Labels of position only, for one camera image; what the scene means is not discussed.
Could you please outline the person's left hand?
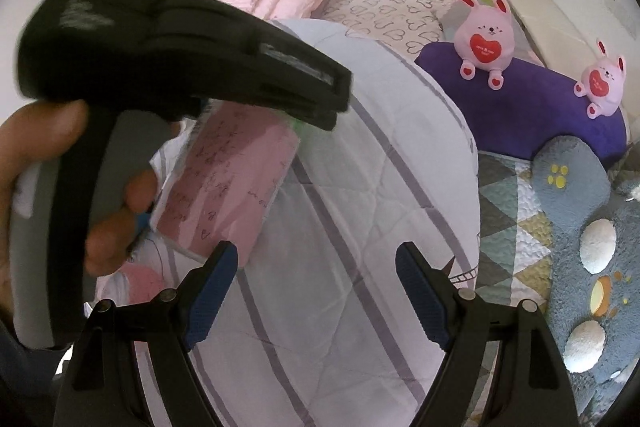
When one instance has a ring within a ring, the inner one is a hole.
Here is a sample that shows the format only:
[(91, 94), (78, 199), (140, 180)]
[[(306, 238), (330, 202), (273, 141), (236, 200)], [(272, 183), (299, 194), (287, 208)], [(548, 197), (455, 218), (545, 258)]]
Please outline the person's left hand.
[[(9, 225), (15, 182), (36, 162), (61, 156), (84, 133), (88, 107), (84, 102), (35, 102), (11, 115), (1, 126), (1, 315), (13, 317)], [(124, 205), (97, 223), (85, 240), (85, 269), (102, 277), (119, 269), (137, 235), (137, 217), (149, 210), (158, 180), (151, 168), (130, 178), (122, 195)]]

